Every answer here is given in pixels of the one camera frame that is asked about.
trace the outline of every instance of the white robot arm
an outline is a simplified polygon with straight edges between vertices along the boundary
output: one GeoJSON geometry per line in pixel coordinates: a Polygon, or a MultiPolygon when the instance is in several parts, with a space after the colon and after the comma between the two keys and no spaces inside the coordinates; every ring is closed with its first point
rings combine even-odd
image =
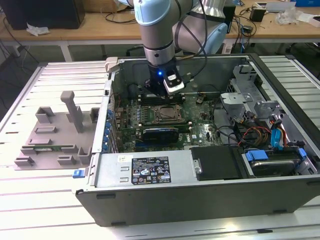
{"type": "Polygon", "coordinates": [[[145,87],[159,96],[180,92],[193,78],[180,76],[176,51],[214,54],[227,33],[225,0],[119,1],[134,7],[150,71],[145,87]]]}

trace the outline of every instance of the wooden desk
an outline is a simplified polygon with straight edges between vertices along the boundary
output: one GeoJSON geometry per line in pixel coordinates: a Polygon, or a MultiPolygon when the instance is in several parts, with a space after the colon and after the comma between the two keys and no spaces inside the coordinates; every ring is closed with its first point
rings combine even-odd
{"type": "MultiPolygon", "coordinates": [[[[236,14],[252,6],[254,0],[244,0],[245,6],[237,7],[236,14]]],[[[299,7],[304,13],[320,14],[320,7],[299,7]]],[[[320,28],[308,23],[279,25],[275,22],[275,13],[268,13],[261,23],[256,23],[256,34],[250,39],[251,43],[310,43],[320,42],[320,28]]],[[[127,21],[134,15],[128,12],[116,14],[114,20],[127,21]]],[[[6,46],[16,46],[3,25],[3,16],[0,17],[0,39],[6,46]]],[[[241,19],[244,25],[252,23],[241,19]]],[[[50,33],[41,36],[33,36],[25,30],[12,30],[14,37],[25,46],[60,46],[66,62],[72,61],[72,55],[68,46],[71,45],[108,45],[108,44],[141,44],[141,35],[138,24],[116,24],[104,20],[100,13],[87,13],[79,29],[50,29],[50,33]]],[[[230,53],[238,35],[235,24],[224,41],[224,53],[230,53]]]]}

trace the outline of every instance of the blue drive latch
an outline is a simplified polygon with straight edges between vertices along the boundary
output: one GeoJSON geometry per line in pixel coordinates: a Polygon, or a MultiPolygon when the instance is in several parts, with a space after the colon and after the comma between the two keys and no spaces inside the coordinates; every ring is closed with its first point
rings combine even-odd
{"type": "Polygon", "coordinates": [[[72,178],[74,179],[83,179],[88,175],[89,168],[84,167],[84,168],[79,168],[77,170],[74,170],[72,178]]]}
{"type": "Polygon", "coordinates": [[[268,160],[268,155],[264,150],[251,150],[248,151],[246,154],[246,159],[248,162],[251,161],[263,161],[263,160],[268,160]]]}

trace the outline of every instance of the product label sticker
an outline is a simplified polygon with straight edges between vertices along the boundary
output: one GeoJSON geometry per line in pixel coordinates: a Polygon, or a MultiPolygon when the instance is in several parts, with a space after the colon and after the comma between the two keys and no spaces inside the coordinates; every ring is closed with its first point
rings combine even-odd
{"type": "Polygon", "coordinates": [[[133,185],[171,183],[167,156],[132,158],[131,169],[133,185]]]}

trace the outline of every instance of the table leg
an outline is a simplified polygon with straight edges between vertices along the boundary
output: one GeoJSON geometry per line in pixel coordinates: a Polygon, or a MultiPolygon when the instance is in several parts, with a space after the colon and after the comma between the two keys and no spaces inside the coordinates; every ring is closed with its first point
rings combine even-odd
{"type": "Polygon", "coordinates": [[[69,46],[67,44],[61,44],[60,48],[61,48],[62,54],[64,56],[64,60],[66,62],[73,62],[74,59],[73,59],[71,52],[69,50],[69,46]]]}
{"type": "Polygon", "coordinates": [[[18,46],[7,46],[6,48],[16,58],[20,57],[20,52],[18,51],[18,46]]]}
{"type": "Polygon", "coordinates": [[[231,54],[233,45],[234,41],[232,39],[225,39],[223,43],[222,54],[231,54]]]}
{"type": "Polygon", "coordinates": [[[101,46],[101,51],[102,51],[102,58],[105,60],[107,58],[106,47],[105,47],[105,45],[100,45],[100,46],[101,46]]]}
{"type": "Polygon", "coordinates": [[[281,50],[284,47],[284,45],[285,45],[284,43],[280,43],[280,45],[279,45],[278,49],[276,50],[275,54],[281,55],[281,50]]]}

